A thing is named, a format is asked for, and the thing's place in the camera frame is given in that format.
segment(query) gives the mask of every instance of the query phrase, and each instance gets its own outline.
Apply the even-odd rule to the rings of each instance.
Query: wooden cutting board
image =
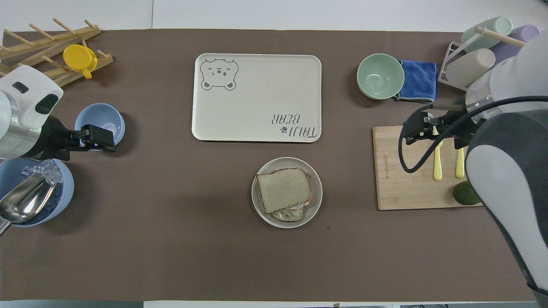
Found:
[[[373,128],[377,203],[380,210],[466,207],[453,198],[453,187],[466,180],[455,176],[457,150],[453,139],[443,140],[440,147],[443,177],[433,178],[433,154],[415,173],[407,173],[399,163],[398,137],[401,126]],[[403,144],[403,157],[408,167],[414,166],[432,144],[421,140]]]

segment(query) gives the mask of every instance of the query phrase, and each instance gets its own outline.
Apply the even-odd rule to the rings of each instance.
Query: green lime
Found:
[[[465,206],[480,203],[480,199],[468,181],[460,182],[453,188],[453,197],[457,202]]]

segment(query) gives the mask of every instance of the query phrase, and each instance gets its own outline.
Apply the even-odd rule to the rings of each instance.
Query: light blue bowl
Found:
[[[53,160],[63,177],[63,183],[57,184],[52,196],[45,204],[44,208],[31,220],[22,224],[13,224],[16,227],[31,227],[44,223],[51,218],[59,215],[70,203],[74,193],[74,178],[67,166],[60,160]],[[22,183],[27,177],[21,174],[26,166],[30,168],[39,165],[42,162],[29,161],[23,158],[6,159],[0,163],[0,198]]]
[[[118,110],[109,104],[98,102],[84,108],[76,118],[74,129],[80,130],[86,124],[110,130],[114,134],[114,145],[124,137],[124,119]]]

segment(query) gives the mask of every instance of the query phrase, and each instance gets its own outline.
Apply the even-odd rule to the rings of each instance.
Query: mint green cup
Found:
[[[372,54],[359,64],[357,80],[359,89],[367,97],[391,98],[402,89],[403,68],[393,56]]]

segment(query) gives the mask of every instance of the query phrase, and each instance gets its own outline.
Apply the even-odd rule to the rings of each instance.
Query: bear illustration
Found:
[[[207,59],[200,65],[202,73],[202,89],[210,90],[212,87],[224,87],[228,91],[236,88],[236,73],[238,65],[234,59],[227,61],[225,59]]]

